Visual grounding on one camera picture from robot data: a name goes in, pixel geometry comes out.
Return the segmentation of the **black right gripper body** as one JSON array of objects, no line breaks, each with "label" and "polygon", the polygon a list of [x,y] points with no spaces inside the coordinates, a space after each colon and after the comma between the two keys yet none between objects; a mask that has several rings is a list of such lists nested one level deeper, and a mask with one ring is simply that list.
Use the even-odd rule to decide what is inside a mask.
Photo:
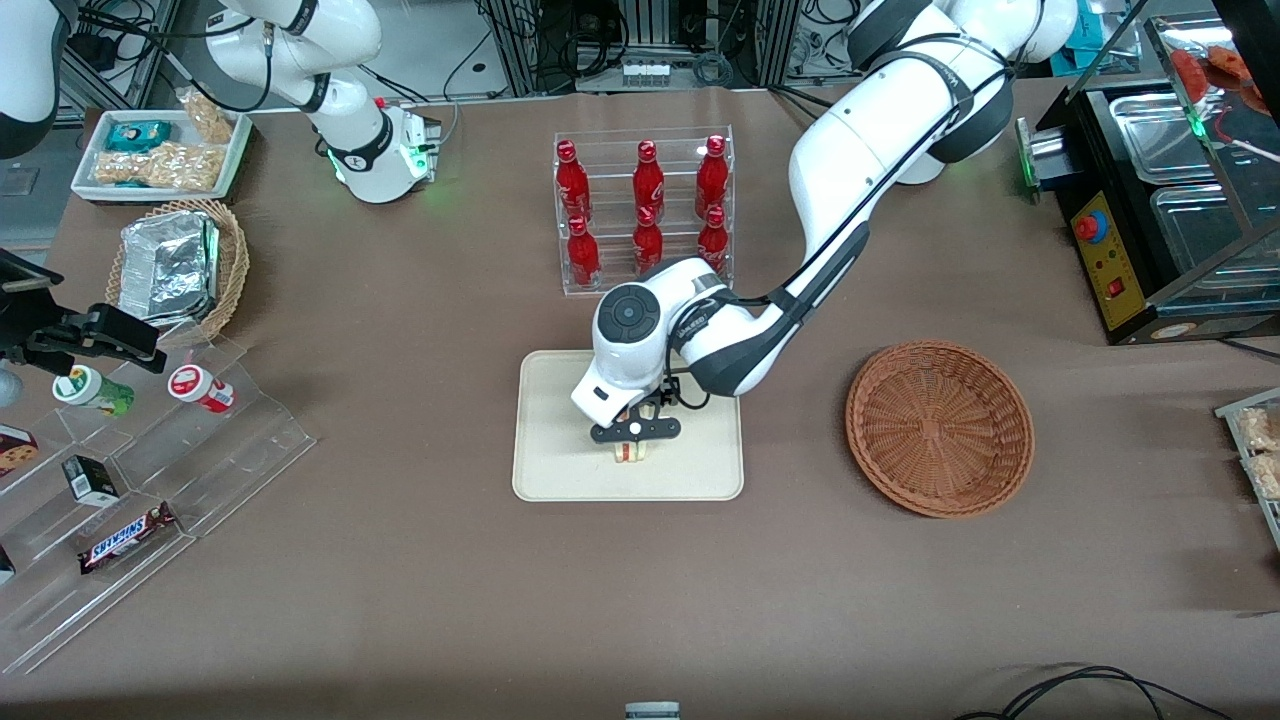
[{"label": "black right gripper body", "polygon": [[28,351],[76,347],[83,336],[88,316],[56,305],[52,300],[3,300],[1,355],[14,363],[26,363]]}]

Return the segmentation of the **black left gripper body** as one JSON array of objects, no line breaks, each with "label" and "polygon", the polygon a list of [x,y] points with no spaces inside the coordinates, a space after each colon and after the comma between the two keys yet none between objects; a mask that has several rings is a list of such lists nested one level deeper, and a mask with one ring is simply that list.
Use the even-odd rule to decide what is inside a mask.
[{"label": "black left gripper body", "polygon": [[663,409],[675,404],[675,401],[676,386],[659,386],[632,407],[621,413],[614,420],[614,424],[620,425],[617,430],[618,443],[639,443],[657,439],[655,419],[675,418],[662,414]]}]

